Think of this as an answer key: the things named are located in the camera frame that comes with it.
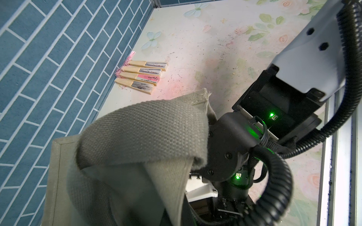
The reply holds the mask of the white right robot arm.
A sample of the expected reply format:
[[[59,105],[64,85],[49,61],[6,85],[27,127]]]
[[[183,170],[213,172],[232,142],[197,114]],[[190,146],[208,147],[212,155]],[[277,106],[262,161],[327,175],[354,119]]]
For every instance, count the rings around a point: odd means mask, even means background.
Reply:
[[[211,219],[196,226],[273,226],[294,183],[286,160],[340,129],[362,98],[362,4],[327,1],[226,113],[209,126],[207,165],[191,172],[216,187]]]

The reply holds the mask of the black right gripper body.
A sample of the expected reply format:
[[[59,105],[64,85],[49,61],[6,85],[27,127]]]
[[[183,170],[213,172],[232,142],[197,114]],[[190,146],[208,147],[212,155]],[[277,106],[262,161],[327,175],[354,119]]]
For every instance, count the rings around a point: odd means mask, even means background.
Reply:
[[[207,198],[189,202],[195,226],[233,226],[234,220],[249,213],[254,202],[248,194],[248,186],[253,184],[255,171],[240,169],[225,182],[212,182],[218,191],[217,198]]]

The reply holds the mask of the brown folding fan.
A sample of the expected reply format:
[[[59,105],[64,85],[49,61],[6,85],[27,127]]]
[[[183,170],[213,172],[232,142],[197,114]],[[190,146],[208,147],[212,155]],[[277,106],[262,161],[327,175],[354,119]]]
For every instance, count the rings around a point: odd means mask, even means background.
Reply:
[[[154,75],[161,76],[162,70],[157,68],[146,68],[146,67],[136,67],[136,66],[124,66],[122,67],[123,72],[128,73],[138,73],[138,74],[146,74],[146,75]]]

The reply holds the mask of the pink folding fan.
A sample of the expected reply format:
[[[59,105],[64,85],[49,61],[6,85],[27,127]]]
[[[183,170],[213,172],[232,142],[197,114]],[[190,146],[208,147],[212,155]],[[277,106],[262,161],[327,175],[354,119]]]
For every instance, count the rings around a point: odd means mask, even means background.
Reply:
[[[134,80],[134,81],[138,81],[138,82],[145,82],[145,83],[153,84],[155,86],[157,86],[160,81],[159,76],[139,74],[139,73],[129,73],[129,72],[116,72],[116,77]]]

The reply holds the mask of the black patterned bamboo folding fan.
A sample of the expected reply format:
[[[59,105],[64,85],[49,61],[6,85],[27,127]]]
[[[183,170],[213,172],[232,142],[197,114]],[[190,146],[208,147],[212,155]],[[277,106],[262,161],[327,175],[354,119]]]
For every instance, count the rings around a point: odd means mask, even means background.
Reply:
[[[122,79],[122,78],[116,78],[115,83],[138,90],[146,94],[151,94],[155,88],[153,84],[129,80],[129,79]]]

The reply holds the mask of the olive green canvas tote bag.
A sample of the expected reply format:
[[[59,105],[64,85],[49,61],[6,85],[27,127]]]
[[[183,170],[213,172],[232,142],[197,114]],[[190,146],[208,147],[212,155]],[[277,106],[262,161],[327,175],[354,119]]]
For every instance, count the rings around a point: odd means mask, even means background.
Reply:
[[[207,164],[206,89],[127,106],[52,143],[43,226],[194,226],[189,173]]]

